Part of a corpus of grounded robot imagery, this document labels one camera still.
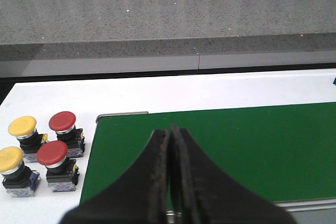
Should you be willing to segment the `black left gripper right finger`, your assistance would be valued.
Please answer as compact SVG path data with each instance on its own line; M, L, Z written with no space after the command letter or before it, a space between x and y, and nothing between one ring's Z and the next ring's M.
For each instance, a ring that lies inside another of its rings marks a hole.
M190 131L171 125L170 185L177 223L296 223L219 168Z

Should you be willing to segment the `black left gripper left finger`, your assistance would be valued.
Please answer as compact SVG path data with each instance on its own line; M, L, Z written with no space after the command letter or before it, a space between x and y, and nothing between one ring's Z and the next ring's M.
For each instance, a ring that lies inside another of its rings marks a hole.
M68 211L61 223L166 223L168 130L153 130L132 165L110 186Z

